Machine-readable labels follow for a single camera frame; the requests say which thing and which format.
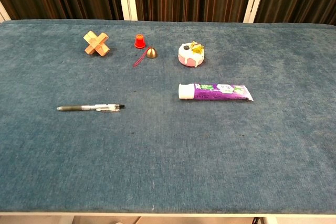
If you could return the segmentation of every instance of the yellow decoration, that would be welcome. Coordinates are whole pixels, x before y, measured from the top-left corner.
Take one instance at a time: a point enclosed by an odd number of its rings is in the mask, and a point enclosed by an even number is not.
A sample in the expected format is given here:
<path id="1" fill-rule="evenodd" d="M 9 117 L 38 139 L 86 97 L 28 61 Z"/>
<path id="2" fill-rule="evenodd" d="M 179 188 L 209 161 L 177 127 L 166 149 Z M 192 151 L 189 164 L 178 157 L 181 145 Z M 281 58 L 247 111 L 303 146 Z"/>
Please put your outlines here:
<path id="1" fill-rule="evenodd" d="M 204 47 L 201 44 L 198 44 L 197 42 L 194 41 L 190 44 L 190 48 L 194 54 L 201 54 L 202 51 L 204 50 Z"/>

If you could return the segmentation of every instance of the ballpoint pen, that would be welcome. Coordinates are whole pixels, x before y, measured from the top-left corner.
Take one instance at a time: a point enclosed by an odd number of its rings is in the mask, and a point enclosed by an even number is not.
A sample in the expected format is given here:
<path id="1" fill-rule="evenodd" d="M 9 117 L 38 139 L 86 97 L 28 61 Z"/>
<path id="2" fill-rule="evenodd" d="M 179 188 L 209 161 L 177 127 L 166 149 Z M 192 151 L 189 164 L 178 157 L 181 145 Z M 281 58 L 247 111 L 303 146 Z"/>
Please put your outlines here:
<path id="1" fill-rule="evenodd" d="M 119 112 L 125 108 L 123 104 L 95 104 L 95 105 L 72 105 L 57 107 L 60 111 L 81 111 L 81 110 L 96 110 L 100 112 Z"/>

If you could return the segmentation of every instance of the toothpaste tube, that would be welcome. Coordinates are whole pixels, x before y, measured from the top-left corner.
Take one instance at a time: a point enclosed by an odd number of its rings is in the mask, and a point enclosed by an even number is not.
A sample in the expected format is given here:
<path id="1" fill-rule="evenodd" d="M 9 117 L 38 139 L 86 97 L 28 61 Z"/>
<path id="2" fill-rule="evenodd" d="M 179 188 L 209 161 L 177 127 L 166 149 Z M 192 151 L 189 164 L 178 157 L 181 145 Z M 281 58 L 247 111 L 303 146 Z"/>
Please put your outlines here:
<path id="1" fill-rule="evenodd" d="M 194 100 L 247 100 L 253 101 L 245 86 L 228 84 L 180 84 L 180 99 Z"/>

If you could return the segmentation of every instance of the pink cake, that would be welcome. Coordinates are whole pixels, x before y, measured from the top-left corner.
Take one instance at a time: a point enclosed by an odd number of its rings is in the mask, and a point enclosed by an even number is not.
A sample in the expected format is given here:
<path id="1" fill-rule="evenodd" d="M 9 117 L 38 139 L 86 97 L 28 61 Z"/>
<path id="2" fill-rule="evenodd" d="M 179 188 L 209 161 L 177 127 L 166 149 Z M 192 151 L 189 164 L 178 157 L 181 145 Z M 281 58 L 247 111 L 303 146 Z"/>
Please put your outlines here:
<path id="1" fill-rule="evenodd" d="M 197 53 L 192 51 L 191 49 L 192 43 L 185 43 L 182 44 L 179 48 L 178 53 L 178 60 L 181 64 L 188 66 L 188 67 L 197 67 L 199 66 L 204 60 L 204 49 L 202 47 L 201 53 Z"/>

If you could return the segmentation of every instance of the small red cup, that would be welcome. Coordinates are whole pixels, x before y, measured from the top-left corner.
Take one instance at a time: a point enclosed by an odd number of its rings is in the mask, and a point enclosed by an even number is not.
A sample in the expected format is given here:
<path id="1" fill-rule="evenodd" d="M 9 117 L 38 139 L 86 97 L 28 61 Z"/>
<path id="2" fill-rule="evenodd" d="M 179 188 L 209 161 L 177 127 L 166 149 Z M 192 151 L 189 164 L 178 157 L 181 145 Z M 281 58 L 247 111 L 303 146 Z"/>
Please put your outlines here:
<path id="1" fill-rule="evenodd" d="M 142 34 L 136 35 L 134 45 L 136 48 L 144 48 L 146 46 L 145 39 Z"/>

